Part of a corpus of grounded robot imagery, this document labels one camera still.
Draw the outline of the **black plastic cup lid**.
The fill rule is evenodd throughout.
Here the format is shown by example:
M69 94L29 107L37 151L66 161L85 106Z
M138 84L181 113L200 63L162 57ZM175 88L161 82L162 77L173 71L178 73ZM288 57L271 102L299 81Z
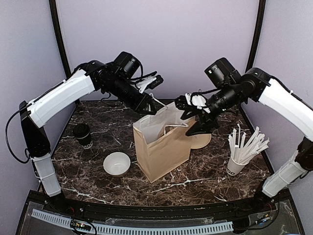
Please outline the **black plastic cup lid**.
M90 127L85 123L80 123L75 125L72 132L76 138L81 139L89 134Z

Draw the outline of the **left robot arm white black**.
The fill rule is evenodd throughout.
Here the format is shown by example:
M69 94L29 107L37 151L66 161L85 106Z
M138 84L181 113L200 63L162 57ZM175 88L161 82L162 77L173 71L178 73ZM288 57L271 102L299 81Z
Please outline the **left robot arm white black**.
M50 206L58 213L66 213L69 203L56 176L51 159L51 147L44 126L61 110L80 98L101 91L114 95L119 101L138 114L155 115L153 97L146 93L163 83L161 75L154 71L133 78L137 70L143 70L142 63L128 52L121 52L114 61L102 63L92 60L78 65L70 78L63 80L39 97L19 105L12 115L20 116L22 133L26 143L25 161L32 161L37 178L50 198Z

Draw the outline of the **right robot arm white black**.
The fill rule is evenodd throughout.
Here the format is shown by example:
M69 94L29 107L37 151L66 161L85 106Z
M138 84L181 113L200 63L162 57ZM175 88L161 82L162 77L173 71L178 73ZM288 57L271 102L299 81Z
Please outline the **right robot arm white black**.
M215 85L207 99L204 92L194 92L176 98L175 106L183 110L181 119L198 116L187 136L209 134L219 127L217 117L249 99L273 109L303 134L295 154L280 169L260 184L250 209L261 212L268 200L280 190L313 169L313 109L290 91L278 78L259 68L251 68L244 75L224 57L211 64L205 74Z

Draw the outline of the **brown paper bag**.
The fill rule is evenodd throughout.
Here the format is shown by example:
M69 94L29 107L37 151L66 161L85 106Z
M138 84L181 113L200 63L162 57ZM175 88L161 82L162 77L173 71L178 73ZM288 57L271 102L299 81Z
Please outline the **brown paper bag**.
M195 118L180 119L183 111L167 104L153 115L133 123L136 159L150 183L189 160L191 138L186 136Z

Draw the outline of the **black paper coffee cup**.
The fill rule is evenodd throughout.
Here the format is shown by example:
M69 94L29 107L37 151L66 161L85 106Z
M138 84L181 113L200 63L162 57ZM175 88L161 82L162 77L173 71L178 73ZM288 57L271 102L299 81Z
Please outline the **black paper coffee cup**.
M90 149L93 145L90 127L85 123L75 125L73 135L84 149Z

